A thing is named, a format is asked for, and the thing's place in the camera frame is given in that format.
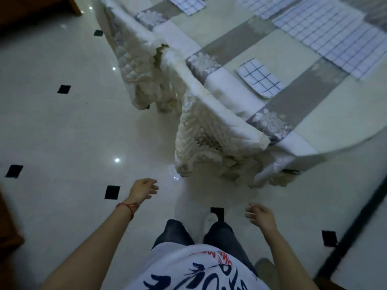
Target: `red bracelet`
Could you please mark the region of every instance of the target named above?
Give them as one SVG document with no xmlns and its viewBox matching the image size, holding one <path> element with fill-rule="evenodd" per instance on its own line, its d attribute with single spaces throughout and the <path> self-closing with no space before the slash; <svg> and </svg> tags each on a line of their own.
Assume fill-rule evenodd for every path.
<svg viewBox="0 0 387 290">
<path fill-rule="evenodd" d="M 118 207 L 119 205 L 127 206 L 130 209 L 130 213 L 131 213 L 130 214 L 130 220 L 133 220 L 134 212 L 133 212 L 132 208 L 138 208 L 139 207 L 138 203 L 131 203 L 131 204 L 119 203 L 118 205 L 116 205 L 116 207 Z"/>
</svg>

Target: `person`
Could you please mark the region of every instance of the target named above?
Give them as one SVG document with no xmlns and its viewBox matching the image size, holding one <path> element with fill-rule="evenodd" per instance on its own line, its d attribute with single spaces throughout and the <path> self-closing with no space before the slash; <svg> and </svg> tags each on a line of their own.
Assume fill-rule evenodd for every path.
<svg viewBox="0 0 387 290">
<path fill-rule="evenodd" d="M 135 211 L 157 193 L 156 182 L 150 178 L 137 180 L 128 198 L 49 275 L 41 290 L 100 289 Z M 261 229 L 271 249 L 282 290 L 317 290 L 278 232 L 271 210 L 250 203 L 246 217 Z M 228 224 L 219 221 L 215 214 L 209 214 L 204 234 L 203 244 L 195 244 L 181 222 L 168 220 L 141 274 L 125 289 L 268 289 L 257 277 Z"/>
</svg>

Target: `black square tile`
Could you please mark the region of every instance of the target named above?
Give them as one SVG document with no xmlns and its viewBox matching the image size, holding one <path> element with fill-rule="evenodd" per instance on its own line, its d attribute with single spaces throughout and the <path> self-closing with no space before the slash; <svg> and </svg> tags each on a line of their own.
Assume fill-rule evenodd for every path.
<svg viewBox="0 0 387 290">
<path fill-rule="evenodd" d="M 101 36 L 103 36 L 103 31 L 100 29 L 97 29 L 97 30 L 95 30 L 94 35 L 96 37 L 101 37 Z"/>
<path fill-rule="evenodd" d="M 225 221 L 225 209 L 224 208 L 213 208 L 213 207 L 211 207 L 211 213 L 216 214 L 220 221 L 222 221 L 222 222 Z"/>
<path fill-rule="evenodd" d="M 324 240 L 324 245 L 327 247 L 336 247 L 337 237 L 336 232 L 334 231 L 324 231 L 322 230 L 322 239 Z"/>
<path fill-rule="evenodd" d="M 20 172 L 22 171 L 23 166 L 21 165 L 11 165 L 8 169 L 7 178 L 17 178 L 19 177 Z"/>
<path fill-rule="evenodd" d="M 69 93 L 71 85 L 61 85 L 58 93 Z"/>
<path fill-rule="evenodd" d="M 108 185 L 106 188 L 105 199 L 116 200 L 119 198 L 120 186 Z"/>
</svg>

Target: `person's right arm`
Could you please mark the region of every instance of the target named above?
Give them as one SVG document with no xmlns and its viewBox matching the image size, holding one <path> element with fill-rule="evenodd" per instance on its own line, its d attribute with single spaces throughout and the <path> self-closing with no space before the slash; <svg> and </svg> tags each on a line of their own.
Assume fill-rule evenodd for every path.
<svg viewBox="0 0 387 290">
<path fill-rule="evenodd" d="M 278 232 L 272 211 L 258 203 L 249 203 L 249 205 L 250 207 L 246 208 L 246 217 L 261 229 L 270 247 L 281 288 L 283 290 L 318 290 L 289 244 Z"/>
</svg>

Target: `jeans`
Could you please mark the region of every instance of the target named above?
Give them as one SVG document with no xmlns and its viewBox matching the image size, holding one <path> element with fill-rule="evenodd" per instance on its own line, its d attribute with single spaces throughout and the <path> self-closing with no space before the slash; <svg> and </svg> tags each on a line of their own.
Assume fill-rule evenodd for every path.
<svg viewBox="0 0 387 290">
<path fill-rule="evenodd" d="M 157 237 L 152 249 L 163 242 L 174 242 L 186 246 L 195 244 L 183 224 L 177 220 L 168 220 L 164 232 Z M 236 239 L 233 229 L 227 223 L 218 221 L 212 225 L 209 232 L 204 236 L 203 243 L 212 245 L 232 255 L 258 276 L 242 246 Z"/>
</svg>

